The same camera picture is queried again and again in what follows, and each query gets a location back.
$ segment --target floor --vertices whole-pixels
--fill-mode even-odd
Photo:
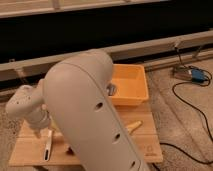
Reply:
[[[213,73],[213,60],[194,63],[198,67]],[[171,68],[147,73],[150,102],[157,132],[161,142],[175,144],[197,159],[213,159],[213,144],[209,140],[202,124],[202,117],[192,108],[180,102],[172,94],[172,85],[180,82],[171,77]],[[177,92],[188,101],[202,109],[213,129],[213,84],[206,88],[183,85]],[[20,121],[10,120],[4,113],[4,103],[0,104],[0,171],[33,171],[32,167],[8,167]],[[211,171],[212,166],[197,164],[179,151],[162,146],[164,162],[157,164],[162,171]],[[81,171],[81,168],[49,167],[51,171]]]

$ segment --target wooden platform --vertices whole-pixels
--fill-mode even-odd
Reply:
[[[148,163],[162,162],[163,156],[153,121],[149,103],[138,107],[116,107],[125,125],[135,121],[143,121],[143,125],[132,134],[132,138],[139,147]],[[50,160],[43,160],[47,130],[42,131],[42,137],[37,139],[27,123],[24,122],[19,133],[15,148],[10,158],[10,166],[47,166],[47,165],[79,165],[80,161],[74,155],[66,154],[68,144],[61,133],[56,132]]]

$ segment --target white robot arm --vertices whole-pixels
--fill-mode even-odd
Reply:
[[[52,67],[44,79],[41,95],[87,171],[148,171],[108,98],[106,88],[112,72],[111,58],[101,50],[90,50]],[[10,109],[15,103],[11,101],[7,112],[14,115],[16,110]],[[25,107],[29,105],[17,115],[31,112],[25,112]]]

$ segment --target blue power strip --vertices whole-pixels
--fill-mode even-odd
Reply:
[[[204,72],[199,69],[191,69],[192,81],[197,83],[203,83],[206,78]]]

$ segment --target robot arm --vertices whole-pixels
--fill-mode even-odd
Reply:
[[[148,171],[108,98],[112,72],[111,58],[101,50],[64,60],[44,79],[44,102],[87,171]]]
[[[49,114],[42,108],[42,83],[34,88],[29,85],[21,86],[6,105],[6,112],[11,118],[25,118],[30,128],[39,131],[50,125]]]

